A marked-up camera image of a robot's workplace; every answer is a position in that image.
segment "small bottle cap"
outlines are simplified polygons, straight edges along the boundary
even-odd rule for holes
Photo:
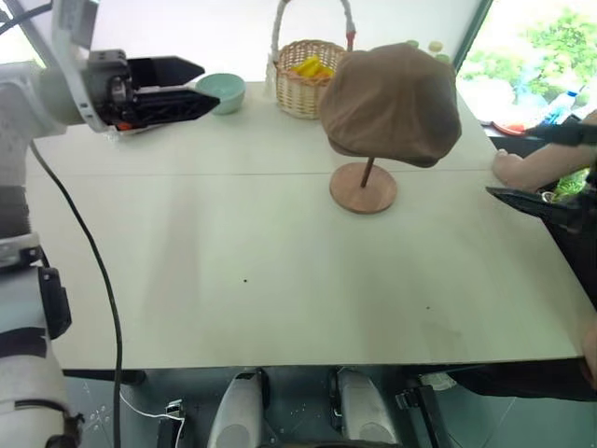
[[[434,53],[439,53],[440,51],[442,51],[444,48],[444,44],[442,44],[441,42],[438,42],[436,40],[433,40],[429,43],[429,51],[432,51]]]

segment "white wall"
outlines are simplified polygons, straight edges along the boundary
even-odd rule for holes
[[[47,0],[21,0],[29,9]],[[440,40],[454,56],[480,0],[352,0],[357,49],[417,39]],[[208,72],[260,80],[271,42],[277,0],[102,0],[95,49],[124,49],[129,57],[178,55]],[[49,35],[49,16],[36,24]],[[304,38],[345,44],[338,0],[293,0],[281,44]]]

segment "red object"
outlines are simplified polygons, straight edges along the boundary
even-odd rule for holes
[[[492,125],[500,133],[507,133],[508,135],[524,135],[525,127],[522,123],[512,124],[498,124],[492,121]]]

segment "black strap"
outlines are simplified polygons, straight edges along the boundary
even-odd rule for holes
[[[0,358],[29,355],[46,357],[48,347],[44,329],[28,327],[0,333]]]

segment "yellow object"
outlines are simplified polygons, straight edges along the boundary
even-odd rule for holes
[[[315,55],[311,58],[307,58],[301,65],[292,67],[292,69],[302,77],[313,77],[317,73],[317,70],[319,70],[320,65],[321,62]]]
[[[327,68],[317,57],[314,55],[307,58],[302,64],[292,67],[292,70],[302,77],[333,77],[334,71],[331,68]]]

